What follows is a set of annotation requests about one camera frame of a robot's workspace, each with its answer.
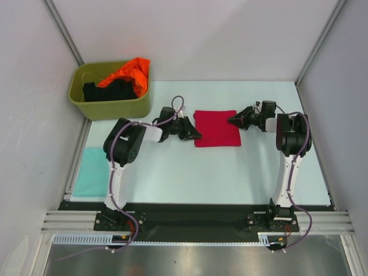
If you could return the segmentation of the magenta red t shirt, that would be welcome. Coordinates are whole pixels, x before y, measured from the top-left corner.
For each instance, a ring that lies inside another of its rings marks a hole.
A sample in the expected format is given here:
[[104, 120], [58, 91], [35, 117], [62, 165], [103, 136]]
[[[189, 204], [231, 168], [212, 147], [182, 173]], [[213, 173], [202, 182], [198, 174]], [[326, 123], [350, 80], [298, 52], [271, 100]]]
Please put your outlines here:
[[239, 128], [228, 122], [228, 119], [235, 114], [235, 110], [196, 110], [193, 114], [195, 128], [197, 131], [199, 131], [202, 137], [195, 139], [195, 147], [205, 148], [241, 146], [242, 141]]

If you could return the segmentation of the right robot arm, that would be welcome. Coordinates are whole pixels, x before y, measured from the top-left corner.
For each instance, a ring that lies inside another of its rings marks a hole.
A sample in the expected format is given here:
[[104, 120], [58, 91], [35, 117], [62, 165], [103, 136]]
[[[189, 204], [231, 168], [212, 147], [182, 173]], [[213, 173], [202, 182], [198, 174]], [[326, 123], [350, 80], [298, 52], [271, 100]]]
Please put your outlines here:
[[250, 232], [298, 230], [295, 211], [302, 211], [294, 201], [294, 190], [301, 162], [312, 146], [308, 117], [301, 112], [286, 113], [274, 101], [256, 102], [228, 118], [240, 129], [251, 126], [262, 132], [275, 133], [275, 145], [280, 165], [277, 184], [265, 211], [248, 214], [246, 222]]

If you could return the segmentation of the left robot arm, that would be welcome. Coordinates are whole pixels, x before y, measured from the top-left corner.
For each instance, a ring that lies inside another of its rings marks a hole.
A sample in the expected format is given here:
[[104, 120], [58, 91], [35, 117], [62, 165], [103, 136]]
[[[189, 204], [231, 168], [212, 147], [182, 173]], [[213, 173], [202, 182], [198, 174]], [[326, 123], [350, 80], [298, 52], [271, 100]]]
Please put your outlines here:
[[163, 107], [159, 117], [151, 123], [120, 118], [108, 134], [103, 151], [109, 165], [109, 186], [100, 220], [107, 223], [109, 228], [119, 230], [128, 221], [132, 221], [121, 211], [127, 204], [124, 190], [128, 186], [128, 166], [136, 160], [142, 143], [162, 143], [170, 135], [177, 135], [182, 141], [198, 140], [202, 137], [187, 116], [168, 106]]

